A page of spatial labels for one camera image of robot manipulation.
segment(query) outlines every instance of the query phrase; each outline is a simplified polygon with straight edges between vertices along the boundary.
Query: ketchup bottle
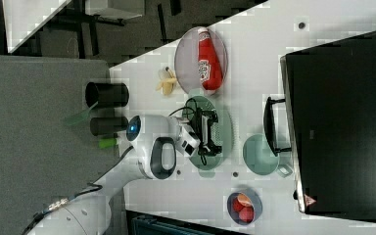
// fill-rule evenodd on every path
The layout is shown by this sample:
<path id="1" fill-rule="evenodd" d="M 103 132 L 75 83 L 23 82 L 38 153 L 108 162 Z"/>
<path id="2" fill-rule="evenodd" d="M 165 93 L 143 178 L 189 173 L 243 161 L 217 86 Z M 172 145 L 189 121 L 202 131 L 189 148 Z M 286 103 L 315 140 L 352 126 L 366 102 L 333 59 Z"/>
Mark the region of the ketchup bottle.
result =
<path id="1" fill-rule="evenodd" d="M 206 27 L 198 29 L 198 68 L 204 89 L 213 94 L 222 84 L 222 70 Z"/>

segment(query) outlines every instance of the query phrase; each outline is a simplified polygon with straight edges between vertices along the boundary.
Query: warning label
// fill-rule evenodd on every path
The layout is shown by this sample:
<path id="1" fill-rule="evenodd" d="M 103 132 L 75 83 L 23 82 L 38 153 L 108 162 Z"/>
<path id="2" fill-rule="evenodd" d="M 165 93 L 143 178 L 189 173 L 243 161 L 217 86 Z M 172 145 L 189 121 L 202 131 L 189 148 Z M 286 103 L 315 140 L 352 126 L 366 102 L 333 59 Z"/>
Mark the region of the warning label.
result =
<path id="1" fill-rule="evenodd" d="M 316 203 L 316 200 L 314 200 L 313 198 L 311 198 L 310 196 L 304 194 L 305 196 L 305 204 L 307 207 L 309 207 L 310 205 Z"/>

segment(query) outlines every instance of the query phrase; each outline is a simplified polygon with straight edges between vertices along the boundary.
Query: black cylinder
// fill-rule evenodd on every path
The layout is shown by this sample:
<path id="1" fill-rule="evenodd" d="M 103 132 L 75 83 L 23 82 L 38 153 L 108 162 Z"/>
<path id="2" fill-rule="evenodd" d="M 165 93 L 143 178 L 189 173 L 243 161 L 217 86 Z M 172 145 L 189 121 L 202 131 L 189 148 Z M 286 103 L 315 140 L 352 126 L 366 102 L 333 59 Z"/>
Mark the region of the black cylinder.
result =
<path id="1" fill-rule="evenodd" d="M 94 136 L 114 134 L 126 130 L 126 117 L 94 117 L 90 121 L 90 131 Z"/>
<path id="2" fill-rule="evenodd" d="M 85 101 L 88 107 L 99 102 L 95 109 L 124 107 L 129 101 L 129 90 L 123 83 L 107 84 L 89 82 L 85 88 Z"/>

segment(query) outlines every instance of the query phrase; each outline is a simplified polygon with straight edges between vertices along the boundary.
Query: beige object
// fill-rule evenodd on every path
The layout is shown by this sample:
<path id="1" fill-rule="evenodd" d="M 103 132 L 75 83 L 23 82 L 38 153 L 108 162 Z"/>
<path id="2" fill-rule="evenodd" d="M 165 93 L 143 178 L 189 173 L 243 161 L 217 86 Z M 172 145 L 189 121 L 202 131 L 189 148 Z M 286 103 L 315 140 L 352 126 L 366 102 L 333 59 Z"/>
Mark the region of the beige object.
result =
<path id="1" fill-rule="evenodd" d="M 165 69 L 167 71 L 167 74 L 170 76 L 170 77 L 167 77 L 167 78 L 162 78 L 161 76 L 161 81 L 160 83 L 157 85 L 157 89 L 156 90 L 161 90 L 162 89 L 162 93 L 167 96 L 169 95 L 170 93 L 172 93 L 172 90 L 173 90 L 173 87 L 174 85 L 176 84 L 176 77 L 175 77 L 175 73 L 173 73 L 173 71 L 166 67 Z"/>

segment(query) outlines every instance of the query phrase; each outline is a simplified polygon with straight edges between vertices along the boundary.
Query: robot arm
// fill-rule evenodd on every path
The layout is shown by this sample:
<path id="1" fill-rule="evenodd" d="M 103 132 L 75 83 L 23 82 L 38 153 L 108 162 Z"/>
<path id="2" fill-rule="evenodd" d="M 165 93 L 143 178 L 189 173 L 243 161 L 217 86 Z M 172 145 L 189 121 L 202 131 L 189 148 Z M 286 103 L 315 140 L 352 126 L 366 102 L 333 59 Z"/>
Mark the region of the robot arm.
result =
<path id="1" fill-rule="evenodd" d="M 93 188 L 51 205 L 23 234 L 104 234 L 112 216 L 109 201 L 115 194 L 136 179 L 170 177 L 176 167 L 175 150 L 191 157 L 200 145 L 192 128 L 177 117 L 134 117 L 126 137 L 132 147 L 123 153 L 120 163 L 92 184 Z"/>

